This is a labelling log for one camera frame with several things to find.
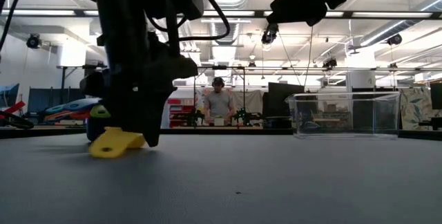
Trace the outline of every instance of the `green object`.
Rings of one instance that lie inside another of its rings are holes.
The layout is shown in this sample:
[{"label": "green object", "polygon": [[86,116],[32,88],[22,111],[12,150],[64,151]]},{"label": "green object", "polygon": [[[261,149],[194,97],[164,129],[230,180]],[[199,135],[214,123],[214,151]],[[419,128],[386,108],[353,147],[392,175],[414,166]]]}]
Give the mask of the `green object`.
[{"label": "green object", "polygon": [[111,114],[103,105],[96,105],[90,110],[90,116],[94,118],[110,118]]}]

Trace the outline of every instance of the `transparent plastic bin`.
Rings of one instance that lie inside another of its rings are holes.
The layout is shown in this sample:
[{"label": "transparent plastic bin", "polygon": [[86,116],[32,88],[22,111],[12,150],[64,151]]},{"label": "transparent plastic bin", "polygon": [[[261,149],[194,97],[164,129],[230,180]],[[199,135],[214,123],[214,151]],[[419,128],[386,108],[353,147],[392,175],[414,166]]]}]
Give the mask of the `transparent plastic bin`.
[{"label": "transparent plastic bin", "polygon": [[401,93],[301,93],[289,96],[297,138],[398,137]]}]

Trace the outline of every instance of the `gray mat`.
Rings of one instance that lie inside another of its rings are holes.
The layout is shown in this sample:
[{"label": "gray mat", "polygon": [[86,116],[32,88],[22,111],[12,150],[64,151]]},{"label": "gray mat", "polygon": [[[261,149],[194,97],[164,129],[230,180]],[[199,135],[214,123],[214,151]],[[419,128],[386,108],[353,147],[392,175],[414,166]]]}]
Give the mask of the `gray mat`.
[{"label": "gray mat", "polygon": [[0,223],[442,223],[442,142],[162,136],[0,140]]}]

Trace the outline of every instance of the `black monitor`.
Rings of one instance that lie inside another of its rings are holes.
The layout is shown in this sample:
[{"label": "black monitor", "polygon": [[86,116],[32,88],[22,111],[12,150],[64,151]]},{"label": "black monitor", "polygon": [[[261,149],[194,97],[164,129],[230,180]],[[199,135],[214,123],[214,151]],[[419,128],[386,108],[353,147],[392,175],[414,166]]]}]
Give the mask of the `black monitor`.
[{"label": "black monitor", "polygon": [[442,109],[442,83],[432,83],[431,88],[431,104],[433,110]]},{"label": "black monitor", "polygon": [[289,105],[285,99],[294,93],[304,93],[304,86],[269,82],[265,117],[290,116]]}]

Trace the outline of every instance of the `yellow plastic part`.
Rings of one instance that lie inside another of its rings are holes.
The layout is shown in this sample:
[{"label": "yellow plastic part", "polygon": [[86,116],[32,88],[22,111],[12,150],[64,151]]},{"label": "yellow plastic part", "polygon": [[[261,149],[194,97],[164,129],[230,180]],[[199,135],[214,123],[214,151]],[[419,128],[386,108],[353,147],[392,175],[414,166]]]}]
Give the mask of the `yellow plastic part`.
[{"label": "yellow plastic part", "polygon": [[89,153],[96,158],[117,158],[127,149],[139,149],[146,143],[141,133],[122,131],[117,127],[106,127],[89,147]]}]

